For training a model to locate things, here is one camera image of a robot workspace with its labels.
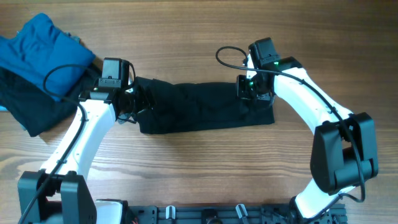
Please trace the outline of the black polo shirt white logo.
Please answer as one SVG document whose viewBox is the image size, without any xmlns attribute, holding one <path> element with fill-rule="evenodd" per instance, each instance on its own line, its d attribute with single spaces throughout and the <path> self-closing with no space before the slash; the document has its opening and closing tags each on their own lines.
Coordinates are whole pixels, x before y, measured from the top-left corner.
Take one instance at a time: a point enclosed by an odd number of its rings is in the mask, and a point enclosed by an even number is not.
<svg viewBox="0 0 398 224">
<path fill-rule="evenodd" d="M 209 129 L 268 125 L 275 122 L 268 101 L 244 100 L 236 84 L 226 82 L 171 84 L 138 77 L 155 105 L 135 115 L 143 134 L 168 134 Z"/>
</svg>

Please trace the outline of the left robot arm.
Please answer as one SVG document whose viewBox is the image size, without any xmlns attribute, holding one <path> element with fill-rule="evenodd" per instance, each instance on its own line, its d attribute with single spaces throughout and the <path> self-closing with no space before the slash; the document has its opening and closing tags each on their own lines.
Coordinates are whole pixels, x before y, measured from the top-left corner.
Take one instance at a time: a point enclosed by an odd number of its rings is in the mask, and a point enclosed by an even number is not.
<svg viewBox="0 0 398 224">
<path fill-rule="evenodd" d="M 105 134 L 123 113 L 150 109 L 154 99 L 141 86 L 94 87 L 81 93 L 78 112 L 60 145 L 36 172 L 25 171 L 17 185 L 19 223 L 119 223 L 123 207 L 95 202 L 86 184 Z"/>
</svg>

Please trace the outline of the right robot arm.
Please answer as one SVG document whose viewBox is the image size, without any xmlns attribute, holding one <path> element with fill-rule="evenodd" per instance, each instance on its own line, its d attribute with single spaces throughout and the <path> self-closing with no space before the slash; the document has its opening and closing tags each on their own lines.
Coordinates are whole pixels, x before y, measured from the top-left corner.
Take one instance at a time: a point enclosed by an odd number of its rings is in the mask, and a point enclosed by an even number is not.
<svg viewBox="0 0 398 224">
<path fill-rule="evenodd" d="M 366 181 L 378 174 L 374 121 L 355 114 L 329 97 L 293 57 L 271 61 L 243 61 L 238 95 L 260 100 L 278 96 L 287 102 L 313 133 L 311 181 L 289 203 L 287 223 L 311 223 L 328 215 L 334 205 L 349 198 L 366 199 Z"/>
</svg>

